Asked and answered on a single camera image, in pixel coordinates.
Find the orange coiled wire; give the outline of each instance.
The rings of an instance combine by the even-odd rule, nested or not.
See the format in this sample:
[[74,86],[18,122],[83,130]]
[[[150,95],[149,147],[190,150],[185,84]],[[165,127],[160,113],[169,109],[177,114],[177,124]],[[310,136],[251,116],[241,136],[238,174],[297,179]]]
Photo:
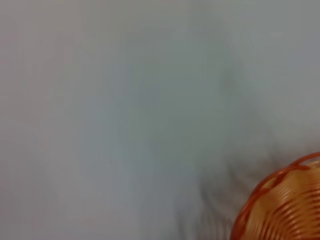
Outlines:
[[[320,240],[320,152],[259,183],[236,218],[230,240]],[[303,165],[305,161],[313,162]]]

